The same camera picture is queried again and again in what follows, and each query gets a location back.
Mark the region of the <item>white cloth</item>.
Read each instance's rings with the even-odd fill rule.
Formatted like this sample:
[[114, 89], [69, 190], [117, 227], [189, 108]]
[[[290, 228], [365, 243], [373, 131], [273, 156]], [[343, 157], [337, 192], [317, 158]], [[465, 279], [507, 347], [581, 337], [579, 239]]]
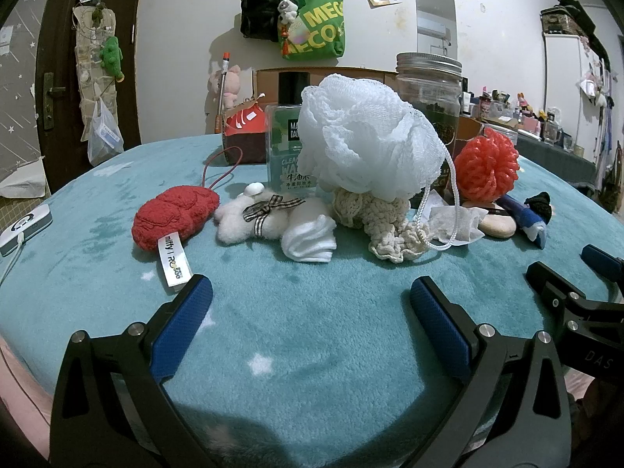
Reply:
[[295, 207], [281, 237], [281, 249], [295, 262], [329, 263], [336, 250], [336, 222], [319, 198], [307, 198]]

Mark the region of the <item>white fluffy bunny scrunchie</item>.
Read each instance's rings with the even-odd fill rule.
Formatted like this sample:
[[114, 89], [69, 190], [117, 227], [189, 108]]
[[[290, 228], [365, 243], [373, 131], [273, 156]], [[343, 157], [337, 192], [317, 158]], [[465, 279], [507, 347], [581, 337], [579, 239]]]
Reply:
[[279, 240], [289, 226], [290, 214], [304, 202], [260, 182], [248, 184], [237, 198], [216, 209], [217, 240], [224, 245], [251, 238]]

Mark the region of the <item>cardboard box red lining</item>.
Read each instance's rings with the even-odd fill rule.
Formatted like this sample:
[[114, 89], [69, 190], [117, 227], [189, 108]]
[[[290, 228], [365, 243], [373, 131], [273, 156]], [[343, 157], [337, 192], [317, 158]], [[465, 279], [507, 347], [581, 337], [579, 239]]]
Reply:
[[439, 168], [459, 128], [462, 78], [415, 57], [398, 73], [262, 70], [253, 98], [225, 113], [227, 162], [290, 153], [306, 170]]

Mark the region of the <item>green cleanser bottle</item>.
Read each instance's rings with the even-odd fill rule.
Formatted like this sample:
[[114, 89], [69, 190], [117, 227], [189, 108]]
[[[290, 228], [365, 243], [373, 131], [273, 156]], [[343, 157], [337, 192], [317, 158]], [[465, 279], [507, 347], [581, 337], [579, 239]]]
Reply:
[[299, 153], [303, 148], [298, 133], [301, 94], [309, 85], [308, 72], [279, 72], [277, 103], [266, 107], [268, 181], [270, 188], [281, 195], [306, 197], [316, 186], [312, 176], [298, 170]]

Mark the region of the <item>cream knitted scrunchie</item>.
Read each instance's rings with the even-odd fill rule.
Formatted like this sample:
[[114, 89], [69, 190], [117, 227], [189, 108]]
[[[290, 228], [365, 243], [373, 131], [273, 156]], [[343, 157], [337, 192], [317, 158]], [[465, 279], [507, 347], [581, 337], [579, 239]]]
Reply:
[[337, 188], [332, 194], [337, 222], [364, 231], [369, 237], [369, 252], [392, 263], [413, 261], [428, 251], [425, 229], [407, 219], [409, 202], [388, 202], [370, 193], [353, 193], [344, 188]]

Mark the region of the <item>green tote bag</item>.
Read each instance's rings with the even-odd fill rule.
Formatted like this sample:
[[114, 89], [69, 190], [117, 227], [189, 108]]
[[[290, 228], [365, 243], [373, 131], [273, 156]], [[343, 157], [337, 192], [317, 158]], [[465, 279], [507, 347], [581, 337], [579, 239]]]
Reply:
[[278, 25], [283, 59], [340, 58], [346, 49], [344, 0], [295, 0], [298, 16], [288, 28]]

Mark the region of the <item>red mesh bath pouf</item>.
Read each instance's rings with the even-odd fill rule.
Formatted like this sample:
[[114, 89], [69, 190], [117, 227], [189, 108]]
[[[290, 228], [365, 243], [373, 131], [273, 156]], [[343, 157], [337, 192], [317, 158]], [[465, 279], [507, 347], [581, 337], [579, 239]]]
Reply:
[[455, 158], [462, 198], [490, 203], [506, 195], [518, 179], [519, 153], [507, 136], [486, 127]]

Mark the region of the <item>white mesh bath pouf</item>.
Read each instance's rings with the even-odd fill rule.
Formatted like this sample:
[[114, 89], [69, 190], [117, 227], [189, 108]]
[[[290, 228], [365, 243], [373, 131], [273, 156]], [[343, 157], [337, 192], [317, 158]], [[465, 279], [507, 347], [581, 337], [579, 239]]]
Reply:
[[[426, 116], [377, 80], [331, 74], [307, 86], [298, 133], [299, 172], [331, 195], [344, 188], [388, 202], [427, 199], [442, 167], [453, 164]], [[433, 239], [421, 209], [409, 212], [407, 219], [425, 229], [428, 250], [452, 247]]]

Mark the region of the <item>red knitted pouch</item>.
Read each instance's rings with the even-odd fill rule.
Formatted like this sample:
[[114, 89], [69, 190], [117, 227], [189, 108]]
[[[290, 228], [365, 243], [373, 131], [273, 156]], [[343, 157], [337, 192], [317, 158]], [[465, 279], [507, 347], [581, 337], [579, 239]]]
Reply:
[[[234, 165], [206, 186], [208, 166], [226, 152], [237, 155]], [[178, 291], [193, 275], [183, 243], [197, 234], [219, 207], [220, 198], [214, 188], [236, 169], [242, 158], [243, 151], [240, 147], [226, 147], [207, 160], [199, 186], [168, 188], [146, 202], [135, 214], [131, 227], [132, 239], [138, 248], [159, 255], [165, 281], [170, 289]]]

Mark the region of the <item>hanging organizer on door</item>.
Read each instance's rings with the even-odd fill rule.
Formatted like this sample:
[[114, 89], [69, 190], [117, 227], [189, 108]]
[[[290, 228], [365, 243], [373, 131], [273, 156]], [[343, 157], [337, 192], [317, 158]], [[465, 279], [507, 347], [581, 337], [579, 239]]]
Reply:
[[115, 35], [116, 18], [112, 10], [104, 9], [101, 17], [93, 19], [96, 6], [78, 5], [72, 10], [76, 33], [76, 73], [80, 95], [80, 112], [85, 129], [82, 141], [88, 139], [93, 110], [98, 100], [117, 119], [116, 81], [101, 66], [101, 48], [105, 41]]

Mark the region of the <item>black fluffy pompom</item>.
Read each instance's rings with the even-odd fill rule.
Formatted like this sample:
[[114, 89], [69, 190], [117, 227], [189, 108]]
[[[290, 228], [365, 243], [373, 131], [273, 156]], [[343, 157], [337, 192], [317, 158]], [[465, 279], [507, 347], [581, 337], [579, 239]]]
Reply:
[[546, 225], [549, 224], [553, 209], [551, 206], [550, 195], [547, 191], [541, 191], [538, 195], [534, 197], [526, 198], [525, 204], [541, 219], [545, 222]]

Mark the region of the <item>wall mirror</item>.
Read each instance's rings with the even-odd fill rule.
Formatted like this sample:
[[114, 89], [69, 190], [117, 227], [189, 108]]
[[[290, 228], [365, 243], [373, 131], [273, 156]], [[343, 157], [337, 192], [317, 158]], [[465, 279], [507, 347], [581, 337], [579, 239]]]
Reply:
[[416, 0], [417, 51], [458, 58], [455, 0]]

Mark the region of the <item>translucent white sachet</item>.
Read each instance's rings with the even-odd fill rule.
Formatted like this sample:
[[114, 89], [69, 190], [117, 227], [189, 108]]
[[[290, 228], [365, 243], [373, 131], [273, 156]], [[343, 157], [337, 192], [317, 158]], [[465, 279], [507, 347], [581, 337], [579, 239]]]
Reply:
[[486, 209], [463, 206], [435, 206], [428, 218], [428, 228], [434, 240], [451, 246], [468, 245], [484, 237], [479, 224]]

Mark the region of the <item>beige powder puff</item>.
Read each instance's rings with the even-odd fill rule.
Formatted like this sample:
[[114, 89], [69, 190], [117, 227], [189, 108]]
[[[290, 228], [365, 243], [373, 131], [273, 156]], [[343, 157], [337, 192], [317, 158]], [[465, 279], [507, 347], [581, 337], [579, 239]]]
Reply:
[[517, 224], [513, 217], [496, 203], [476, 203], [466, 201], [462, 204], [465, 208], [477, 207], [488, 213], [479, 222], [478, 228], [488, 237], [495, 239], [508, 239], [515, 234]]

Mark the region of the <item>white panda plush keychain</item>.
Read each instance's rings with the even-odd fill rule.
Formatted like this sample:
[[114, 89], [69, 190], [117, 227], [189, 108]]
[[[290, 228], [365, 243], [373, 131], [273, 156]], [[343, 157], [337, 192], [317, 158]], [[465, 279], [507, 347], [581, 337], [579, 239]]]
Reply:
[[298, 5], [295, 0], [281, 0], [278, 4], [280, 24], [288, 28], [298, 16]]

